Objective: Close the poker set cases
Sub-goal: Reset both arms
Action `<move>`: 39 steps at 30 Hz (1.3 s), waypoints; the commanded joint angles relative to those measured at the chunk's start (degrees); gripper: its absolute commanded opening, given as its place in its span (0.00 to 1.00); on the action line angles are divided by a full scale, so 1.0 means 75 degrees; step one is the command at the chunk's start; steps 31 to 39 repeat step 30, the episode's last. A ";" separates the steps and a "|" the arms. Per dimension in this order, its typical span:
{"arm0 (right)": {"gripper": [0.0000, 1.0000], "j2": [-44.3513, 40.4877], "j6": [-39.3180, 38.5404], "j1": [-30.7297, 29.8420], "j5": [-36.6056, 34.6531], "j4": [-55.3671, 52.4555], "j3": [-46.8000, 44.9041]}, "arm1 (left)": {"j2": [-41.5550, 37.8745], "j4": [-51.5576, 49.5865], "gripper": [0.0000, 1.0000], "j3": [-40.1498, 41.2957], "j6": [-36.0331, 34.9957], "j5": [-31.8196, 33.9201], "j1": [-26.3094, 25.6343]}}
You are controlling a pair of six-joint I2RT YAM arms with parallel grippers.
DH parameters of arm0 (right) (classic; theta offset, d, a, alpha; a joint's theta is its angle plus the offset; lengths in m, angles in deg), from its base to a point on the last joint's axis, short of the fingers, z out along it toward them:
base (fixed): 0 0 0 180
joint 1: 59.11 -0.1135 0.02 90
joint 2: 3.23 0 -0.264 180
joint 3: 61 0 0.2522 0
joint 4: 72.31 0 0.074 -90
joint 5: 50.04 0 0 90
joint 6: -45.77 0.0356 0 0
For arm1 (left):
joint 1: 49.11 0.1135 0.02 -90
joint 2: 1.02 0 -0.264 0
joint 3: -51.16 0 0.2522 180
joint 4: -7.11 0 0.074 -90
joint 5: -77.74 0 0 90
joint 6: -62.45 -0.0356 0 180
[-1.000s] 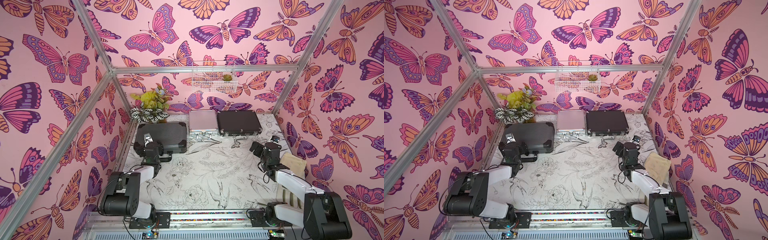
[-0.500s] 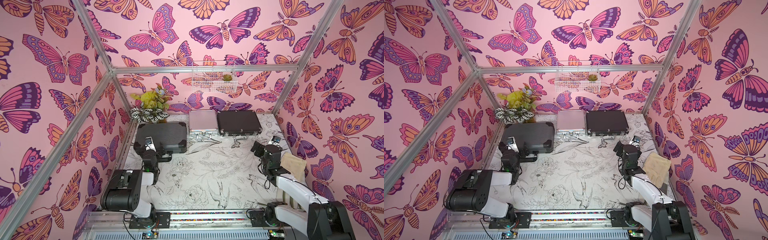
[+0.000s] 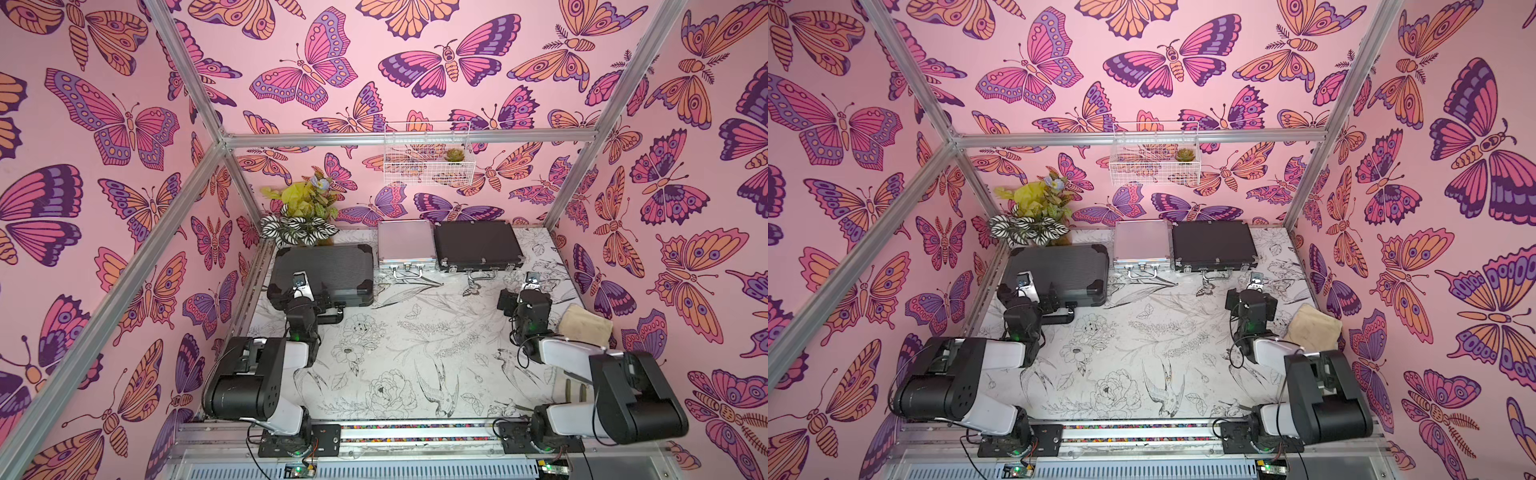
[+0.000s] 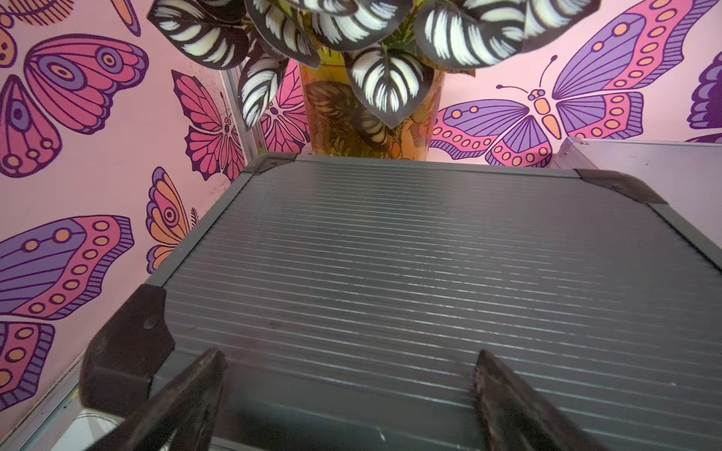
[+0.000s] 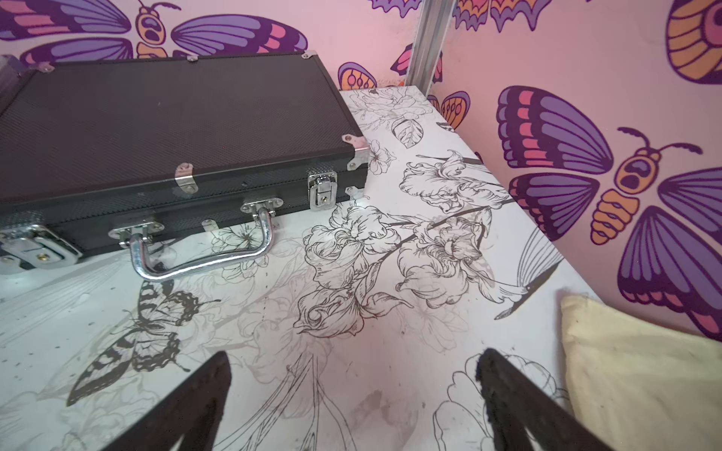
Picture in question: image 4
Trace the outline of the large black poker case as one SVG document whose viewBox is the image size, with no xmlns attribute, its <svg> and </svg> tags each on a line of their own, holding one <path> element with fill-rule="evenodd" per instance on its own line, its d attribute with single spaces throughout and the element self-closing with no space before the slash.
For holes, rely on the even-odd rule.
<svg viewBox="0 0 722 451">
<path fill-rule="evenodd" d="M 214 439 L 481 450 L 494 353 L 611 450 L 721 447 L 721 253 L 613 171 L 264 156 L 95 336 L 126 416 L 209 349 Z"/>
</svg>

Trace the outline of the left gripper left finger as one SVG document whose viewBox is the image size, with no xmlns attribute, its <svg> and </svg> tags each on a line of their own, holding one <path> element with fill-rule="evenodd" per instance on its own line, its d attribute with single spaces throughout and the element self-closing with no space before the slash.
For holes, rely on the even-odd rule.
<svg viewBox="0 0 722 451">
<path fill-rule="evenodd" d="M 227 368 L 210 349 L 90 450 L 207 450 Z"/>
</svg>

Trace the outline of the small silver poker case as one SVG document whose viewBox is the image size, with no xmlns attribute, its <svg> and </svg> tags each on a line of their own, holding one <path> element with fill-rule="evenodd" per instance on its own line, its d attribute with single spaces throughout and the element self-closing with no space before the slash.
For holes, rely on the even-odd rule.
<svg viewBox="0 0 722 451">
<path fill-rule="evenodd" d="M 636 177 L 708 239 L 721 244 L 720 144 L 569 137 L 549 166 Z"/>
</svg>

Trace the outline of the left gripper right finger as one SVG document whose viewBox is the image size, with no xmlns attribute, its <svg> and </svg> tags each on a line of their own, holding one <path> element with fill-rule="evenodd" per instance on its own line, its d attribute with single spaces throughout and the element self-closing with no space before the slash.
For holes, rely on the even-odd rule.
<svg viewBox="0 0 722 451">
<path fill-rule="evenodd" d="M 474 369 L 475 406 L 488 450 L 605 450 L 488 350 Z"/>
</svg>

